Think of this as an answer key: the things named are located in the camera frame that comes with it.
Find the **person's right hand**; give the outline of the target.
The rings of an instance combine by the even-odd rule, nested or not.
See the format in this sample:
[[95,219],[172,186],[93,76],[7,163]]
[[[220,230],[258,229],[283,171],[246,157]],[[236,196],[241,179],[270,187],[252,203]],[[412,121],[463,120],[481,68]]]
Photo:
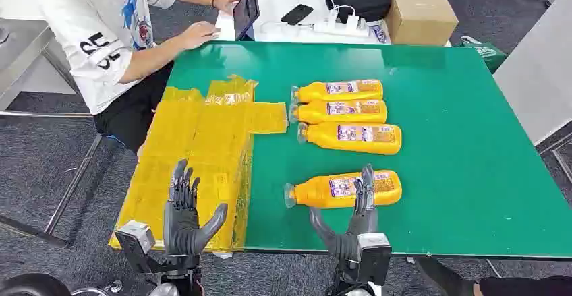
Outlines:
[[184,50],[195,49],[208,41],[215,40],[220,31],[220,28],[210,22],[199,21],[178,35],[177,41]]

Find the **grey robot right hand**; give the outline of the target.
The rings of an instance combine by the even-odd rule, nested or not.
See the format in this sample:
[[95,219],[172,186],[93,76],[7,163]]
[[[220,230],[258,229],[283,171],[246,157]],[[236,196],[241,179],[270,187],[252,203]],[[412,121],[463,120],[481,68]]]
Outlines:
[[327,250],[338,260],[359,261],[361,251],[358,236],[375,233],[378,229],[378,211],[374,205],[374,169],[362,167],[360,178],[354,181],[356,190],[353,214],[344,234],[335,233],[323,220],[321,210],[310,208],[310,223]]

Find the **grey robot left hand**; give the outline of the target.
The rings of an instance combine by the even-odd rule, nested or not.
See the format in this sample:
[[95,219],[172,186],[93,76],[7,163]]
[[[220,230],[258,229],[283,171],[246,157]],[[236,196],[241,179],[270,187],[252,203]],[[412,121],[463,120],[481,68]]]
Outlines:
[[219,204],[211,219],[199,225],[199,177],[192,177],[188,161],[177,162],[171,176],[163,217],[163,242],[168,256],[195,256],[217,234],[227,218],[228,205]]

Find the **person's left hand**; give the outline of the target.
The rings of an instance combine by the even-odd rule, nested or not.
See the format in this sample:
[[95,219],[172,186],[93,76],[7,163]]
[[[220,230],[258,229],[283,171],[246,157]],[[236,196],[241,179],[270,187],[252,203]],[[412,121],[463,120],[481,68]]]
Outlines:
[[240,0],[212,0],[211,5],[219,11],[232,16],[234,7],[238,4],[239,1]]

